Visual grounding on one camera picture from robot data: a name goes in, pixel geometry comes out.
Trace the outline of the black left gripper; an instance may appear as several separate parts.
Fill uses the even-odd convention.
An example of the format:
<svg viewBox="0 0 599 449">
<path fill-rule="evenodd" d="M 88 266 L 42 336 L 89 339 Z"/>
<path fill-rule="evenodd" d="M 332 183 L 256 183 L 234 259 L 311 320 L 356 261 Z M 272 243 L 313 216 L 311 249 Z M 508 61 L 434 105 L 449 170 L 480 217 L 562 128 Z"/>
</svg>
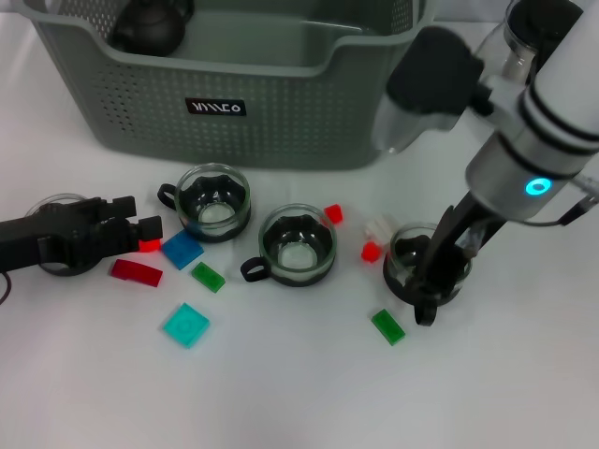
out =
<svg viewBox="0 0 599 449">
<path fill-rule="evenodd" d="M 160 216 L 131 224 L 137 215 L 133 196 L 99 197 L 69 204 L 50 203 L 24 218 L 1 223 L 3 273 L 42 264 L 81 269 L 135 251 L 137 240 L 163 238 Z"/>
</svg>

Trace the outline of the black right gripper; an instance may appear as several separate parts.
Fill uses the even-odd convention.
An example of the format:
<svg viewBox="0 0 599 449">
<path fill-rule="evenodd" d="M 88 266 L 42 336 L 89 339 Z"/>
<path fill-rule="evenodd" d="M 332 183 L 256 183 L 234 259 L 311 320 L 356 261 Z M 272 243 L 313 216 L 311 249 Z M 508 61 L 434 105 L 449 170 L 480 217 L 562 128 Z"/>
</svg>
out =
<svg viewBox="0 0 599 449">
<path fill-rule="evenodd" d="M 503 218 L 481 206 L 471 193 L 457 206 L 450 206 L 419 264 L 419 278 L 410 275 L 406 279 L 407 302 L 437 305 L 453 300 L 462 288 L 457 279 L 467 263 L 504 224 Z"/>
</svg>

